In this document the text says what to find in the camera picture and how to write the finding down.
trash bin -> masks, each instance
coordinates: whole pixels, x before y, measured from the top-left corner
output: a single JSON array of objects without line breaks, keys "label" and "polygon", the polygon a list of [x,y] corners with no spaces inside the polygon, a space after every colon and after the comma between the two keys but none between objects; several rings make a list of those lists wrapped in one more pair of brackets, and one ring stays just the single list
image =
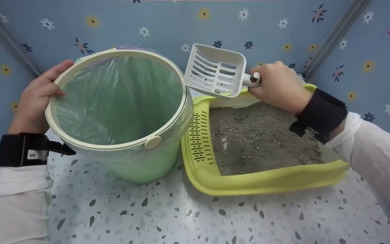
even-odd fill
[{"label": "trash bin", "polygon": [[121,46],[82,57],[55,83],[67,94],[45,111],[51,129],[77,153],[133,183],[175,165],[193,116],[183,73],[155,51]]}]

white sleeve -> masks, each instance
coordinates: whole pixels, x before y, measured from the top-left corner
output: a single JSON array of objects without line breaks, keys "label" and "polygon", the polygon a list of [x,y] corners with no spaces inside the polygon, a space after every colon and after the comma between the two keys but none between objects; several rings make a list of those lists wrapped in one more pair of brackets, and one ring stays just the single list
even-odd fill
[{"label": "white sleeve", "polygon": [[53,180],[47,165],[0,168],[0,244],[44,244]]},{"label": "white sleeve", "polygon": [[375,187],[390,205],[390,134],[359,114],[348,113],[345,128],[326,143]]}]

white bin rim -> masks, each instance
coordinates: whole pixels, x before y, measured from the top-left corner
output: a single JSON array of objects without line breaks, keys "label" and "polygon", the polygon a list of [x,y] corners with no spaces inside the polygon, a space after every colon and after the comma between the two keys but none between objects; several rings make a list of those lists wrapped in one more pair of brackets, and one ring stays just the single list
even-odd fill
[{"label": "white bin rim", "polygon": [[164,124],[162,127],[160,127],[155,132],[151,133],[148,136],[142,137],[138,140],[126,142],[122,144],[115,144],[115,145],[96,145],[96,144],[90,144],[86,142],[79,141],[77,139],[74,139],[73,137],[69,136],[67,133],[65,133],[59,126],[58,121],[56,120],[56,98],[51,97],[48,107],[45,110],[45,116],[46,120],[48,121],[48,124],[50,128],[54,131],[54,133],[59,136],[63,141],[69,142],[71,144],[74,144],[76,146],[82,147],[82,148],[88,148],[88,149],[96,149],[96,150],[117,150],[127,147],[132,147],[134,145],[138,145],[141,143],[145,143],[147,141],[150,141],[157,136],[160,136],[162,132],[164,132],[167,128],[169,128],[180,116],[180,114],[183,111],[183,108],[186,104],[187,99],[187,89],[186,86],[183,85],[183,73],[180,71],[177,65],[175,65],[171,60],[168,60],[167,58],[152,53],[148,51],[142,51],[142,50],[130,50],[130,49],[116,49],[112,48],[106,51],[98,52],[96,54],[92,54],[86,57],[82,57],[79,59],[78,62],[76,62],[73,66],[68,68],[66,71],[64,71],[60,76],[57,77],[57,79],[54,81],[55,84],[59,85],[61,88],[64,88],[64,86],[72,79],[72,77],[80,70],[85,68],[86,66],[98,62],[103,59],[107,58],[113,58],[113,57],[138,57],[138,58],[145,58],[149,60],[153,60],[155,62],[158,62],[165,67],[172,70],[180,79],[181,81],[181,89],[183,91],[182,98],[180,102],[180,106],[175,111],[174,115],[169,119],[169,121]]}]

white litter scoop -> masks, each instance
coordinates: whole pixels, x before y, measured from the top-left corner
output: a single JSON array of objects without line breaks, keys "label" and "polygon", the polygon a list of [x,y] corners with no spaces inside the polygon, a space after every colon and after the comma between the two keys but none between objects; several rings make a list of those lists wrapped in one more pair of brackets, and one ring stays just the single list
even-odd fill
[{"label": "white litter scoop", "polygon": [[200,93],[218,98],[233,98],[242,85],[260,86],[260,74],[246,74],[246,58],[233,51],[194,44],[183,84]]}]

black wrist strap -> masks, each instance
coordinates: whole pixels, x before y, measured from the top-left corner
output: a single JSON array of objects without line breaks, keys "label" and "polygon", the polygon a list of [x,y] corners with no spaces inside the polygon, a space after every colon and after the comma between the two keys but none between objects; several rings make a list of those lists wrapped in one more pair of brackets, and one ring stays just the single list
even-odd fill
[{"label": "black wrist strap", "polygon": [[49,151],[76,154],[68,145],[50,141],[42,134],[4,135],[0,142],[0,167],[46,165]]},{"label": "black wrist strap", "polygon": [[325,144],[329,140],[329,133],[337,128],[346,116],[345,103],[316,89],[306,107],[296,115],[297,121],[291,124],[289,129],[302,137],[310,128],[314,131],[314,138]]}]

